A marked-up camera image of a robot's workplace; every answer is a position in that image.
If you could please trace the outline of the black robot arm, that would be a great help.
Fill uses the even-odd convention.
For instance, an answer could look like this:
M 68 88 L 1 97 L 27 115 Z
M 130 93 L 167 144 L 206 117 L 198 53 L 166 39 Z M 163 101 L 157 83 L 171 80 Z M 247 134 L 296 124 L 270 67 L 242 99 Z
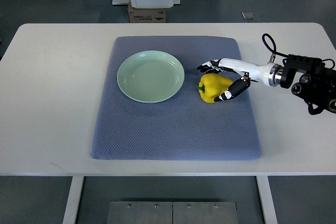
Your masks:
M 280 53 L 276 43 L 269 34 L 262 35 L 262 41 L 272 53 L 270 62 L 274 63 L 275 56 L 284 57 L 283 65 L 275 64 L 269 75 L 272 86 L 280 85 L 291 89 L 293 95 L 302 98 L 308 105 L 311 115 L 320 114 L 323 110 L 335 113 L 335 62 L 327 68 L 325 62 L 315 57 L 306 57 Z

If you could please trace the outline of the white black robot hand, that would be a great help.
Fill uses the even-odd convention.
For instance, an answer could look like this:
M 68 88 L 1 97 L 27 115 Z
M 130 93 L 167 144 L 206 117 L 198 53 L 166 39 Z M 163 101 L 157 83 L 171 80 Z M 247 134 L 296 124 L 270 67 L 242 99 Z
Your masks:
M 205 74 L 215 73 L 233 81 L 225 92 L 215 97 L 215 102 L 221 102 L 236 98 L 250 87 L 251 82 L 262 82 L 269 87 L 277 86 L 281 79 L 282 67 L 276 63 L 258 66 L 250 62 L 223 58 L 208 61 L 197 69 Z

